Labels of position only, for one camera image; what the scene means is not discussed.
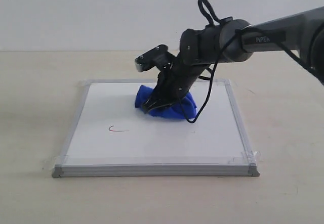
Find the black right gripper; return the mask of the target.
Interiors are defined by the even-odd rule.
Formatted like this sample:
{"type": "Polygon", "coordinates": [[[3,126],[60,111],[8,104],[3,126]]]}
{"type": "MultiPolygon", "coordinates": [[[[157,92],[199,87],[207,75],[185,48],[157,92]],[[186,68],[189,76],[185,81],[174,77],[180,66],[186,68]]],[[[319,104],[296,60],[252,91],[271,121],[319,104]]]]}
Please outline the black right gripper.
{"type": "Polygon", "coordinates": [[[152,61],[160,73],[153,93],[142,103],[144,113],[160,113],[176,104],[207,67],[206,64],[186,64],[180,54],[164,53],[152,61]]]}

